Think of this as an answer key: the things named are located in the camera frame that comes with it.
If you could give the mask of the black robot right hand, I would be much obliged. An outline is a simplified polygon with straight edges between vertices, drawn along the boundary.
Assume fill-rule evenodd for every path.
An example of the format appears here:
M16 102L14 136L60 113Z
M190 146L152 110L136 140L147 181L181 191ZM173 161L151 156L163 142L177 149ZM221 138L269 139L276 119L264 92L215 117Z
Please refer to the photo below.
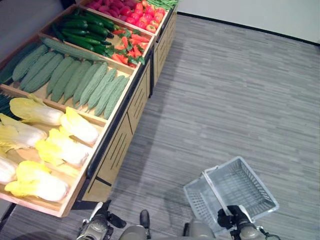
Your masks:
M222 228L229 230L236 226L238 230L241 230L244 227L254 226L243 205L228 205L227 209L230 212L229 215L226 214L224 209L218 211L217 222Z

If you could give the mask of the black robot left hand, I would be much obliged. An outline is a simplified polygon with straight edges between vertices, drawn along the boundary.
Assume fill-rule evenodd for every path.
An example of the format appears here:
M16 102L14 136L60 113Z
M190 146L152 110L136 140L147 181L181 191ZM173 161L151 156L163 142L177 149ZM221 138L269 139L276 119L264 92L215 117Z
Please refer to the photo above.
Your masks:
M106 202L99 202L93 211L90 222L95 224L100 224L103 227L108 227L109 225L113 225L118 229L123 229L127 223L119 216L111 213L109 211L111 200L107 200Z

